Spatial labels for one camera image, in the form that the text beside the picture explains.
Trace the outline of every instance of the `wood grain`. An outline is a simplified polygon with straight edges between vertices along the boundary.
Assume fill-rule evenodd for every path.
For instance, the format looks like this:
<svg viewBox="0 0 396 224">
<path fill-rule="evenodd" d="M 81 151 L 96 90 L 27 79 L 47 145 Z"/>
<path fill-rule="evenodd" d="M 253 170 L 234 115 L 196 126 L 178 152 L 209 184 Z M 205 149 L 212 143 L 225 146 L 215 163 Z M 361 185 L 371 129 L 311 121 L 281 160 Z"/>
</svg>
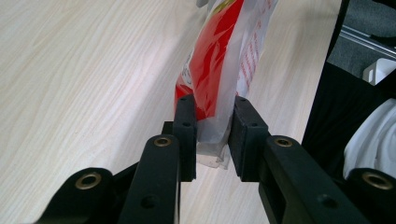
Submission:
<svg viewBox="0 0 396 224">
<path fill-rule="evenodd" d="M 249 99 L 301 140 L 340 0 L 279 1 Z M 0 0 L 0 223 L 32 223 L 74 172 L 137 162 L 172 120 L 205 20 L 194 1 Z M 197 166 L 181 223 L 265 223 L 257 184 Z"/>
</svg>

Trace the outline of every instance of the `snack bag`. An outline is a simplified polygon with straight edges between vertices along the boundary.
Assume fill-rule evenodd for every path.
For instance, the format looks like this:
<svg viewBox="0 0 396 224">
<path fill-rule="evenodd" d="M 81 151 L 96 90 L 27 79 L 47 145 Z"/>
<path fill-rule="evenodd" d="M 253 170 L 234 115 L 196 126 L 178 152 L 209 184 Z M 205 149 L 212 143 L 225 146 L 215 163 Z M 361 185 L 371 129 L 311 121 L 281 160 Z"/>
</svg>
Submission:
<svg viewBox="0 0 396 224">
<path fill-rule="evenodd" d="M 194 94 L 197 160 L 227 166 L 235 95 L 247 96 L 276 0 L 213 0 L 195 47 L 177 79 L 175 97 Z"/>
</svg>

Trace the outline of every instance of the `screw hole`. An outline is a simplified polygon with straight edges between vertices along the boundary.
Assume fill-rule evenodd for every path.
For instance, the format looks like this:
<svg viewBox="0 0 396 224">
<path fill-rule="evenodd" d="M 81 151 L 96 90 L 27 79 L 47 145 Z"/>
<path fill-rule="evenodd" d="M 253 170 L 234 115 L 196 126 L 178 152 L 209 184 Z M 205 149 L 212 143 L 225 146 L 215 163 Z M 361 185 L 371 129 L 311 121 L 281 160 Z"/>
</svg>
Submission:
<svg viewBox="0 0 396 224">
<path fill-rule="evenodd" d="M 154 145 L 157 147 L 167 147 L 169 145 L 171 145 L 172 140 L 170 140 L 169 138 L 166 137 L 159 137 L 157 139 L 155 139 L 154 141 Z"/>
<path fill-rule="evenodd" d="M 277 138 L 275 143 L 280 147 L 291 147 L 293 143 L 286 138 Z"/>
<path fill-rule="evenodd" d="M 160 198 L 156 195 L 149 195 L 142 199 L 140 205 L 146 209 L 153 208 L 158 205 Z"/>
<path fill-rule="evenodd" d="M 370 172 L 365 172 L 362 176 L 363 180 L 369 185 L 378 189 L 393 189 L 392 183 L 385 177 Z"/>
<path fill-rule="evenodd" d="M 82 175 L 77 181 L 76 181 L 76 188 L 77 189 L 92 189 L 96 187 L 102 180 L 102 177 L 96 173 L 92 172 L 89 174 Z"/>
<path fill-rule="evenodd" d="M 332 197 L 330 197 L 327 194 L 322 194 L 317 197 L 318 202 L 323 204 L 323 206 L 328 207 L 328 208 L 336 208 L 338 207 L 338 203 L 336 200 L 334 200 Z"/>
</svg>

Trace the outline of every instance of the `metal screw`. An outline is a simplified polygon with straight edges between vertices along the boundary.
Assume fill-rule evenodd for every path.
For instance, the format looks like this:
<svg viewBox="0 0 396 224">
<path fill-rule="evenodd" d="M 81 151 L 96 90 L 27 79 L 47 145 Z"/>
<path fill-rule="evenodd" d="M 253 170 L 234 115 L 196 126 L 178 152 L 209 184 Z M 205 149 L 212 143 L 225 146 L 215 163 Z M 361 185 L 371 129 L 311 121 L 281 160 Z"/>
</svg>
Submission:
<svg viewBox="0 0 396 224">
<path fill-rule="evenodd" d="M 377 175 L 370 172 L 365 172 L 361 175 L 363 180 L 369 185 L 378 189 L 393 189 L 392 183 L 388 181 L 384 176 Z"/>
<path fill-rule="evenodd" d="M 172 140 L 170 140 L 167 137 L 159 137 L 157 139 L 155 139 L 154 141 L 154 145 L 157 147 L 167 147 L 169 145 L 171 145 Z"/>
<path fill-rule="evenodd" d="M 76 181 L 76 188 L 77 189 L 92 189 L 96 185 L 98 185 L 102 180 L 102 176 L 96 172 L 92 172 L 89 174 L 82 175 Z"/>
<path fill-rule="evenodd" d="M 291 147 L 293 143 L 286 138 L 277 138 L 275 143 L 280 147 Z"/>
</svg>

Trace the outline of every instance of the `light wood surface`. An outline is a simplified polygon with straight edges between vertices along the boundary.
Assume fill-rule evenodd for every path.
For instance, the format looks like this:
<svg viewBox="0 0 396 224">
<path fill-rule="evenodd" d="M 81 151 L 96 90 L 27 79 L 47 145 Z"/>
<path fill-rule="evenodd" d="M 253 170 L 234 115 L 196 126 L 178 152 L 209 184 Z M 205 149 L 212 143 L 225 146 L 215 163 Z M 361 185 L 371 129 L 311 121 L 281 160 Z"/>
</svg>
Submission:
<svg viewBox="0 0 396 224">
<path fill-rule="evenodd" d="M 249 99 L 301 140 L 341 0 L 279 0 Z M 194 1 L 0 0 L 0 223 L 32 223 L 74 172 L 116 174 L 173 119 L 205 20 Z M 266 223 L 257 184 L 197 165 L 181 223 Z"/>
</svg>

